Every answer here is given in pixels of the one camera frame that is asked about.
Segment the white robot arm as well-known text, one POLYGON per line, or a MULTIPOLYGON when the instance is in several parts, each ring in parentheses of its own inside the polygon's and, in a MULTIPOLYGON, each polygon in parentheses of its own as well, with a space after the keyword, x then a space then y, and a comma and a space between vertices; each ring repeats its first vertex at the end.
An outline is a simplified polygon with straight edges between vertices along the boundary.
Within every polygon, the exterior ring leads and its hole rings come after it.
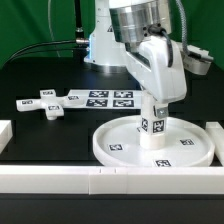
POLYGON ((154 102, 150 110, 162 119, 168 105, 182 100, 185 70, 207 73, 213 58, 187 44, 187 24, 181 0, 182 41, 170 39, 169 0, 95 0, 96 25, 89 36, 85 62, 107 73, 128 71, 154 102))

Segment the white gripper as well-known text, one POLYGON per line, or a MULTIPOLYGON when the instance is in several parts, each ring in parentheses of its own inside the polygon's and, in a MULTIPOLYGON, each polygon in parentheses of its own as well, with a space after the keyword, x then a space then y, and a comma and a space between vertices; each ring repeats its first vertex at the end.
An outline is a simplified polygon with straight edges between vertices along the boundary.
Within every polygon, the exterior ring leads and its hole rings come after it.
POLYGON ((168 66, 168 48, 166 39, 151 36, 140 43, 138 54, 148 60, 148 63, 127 52, 125 57, 128 72, 147 90, 158 102, 154 105, 156 117, 168 116, 168 105, 185 98, 187 87, 178 45, 172 41, 173 64, 168 66))

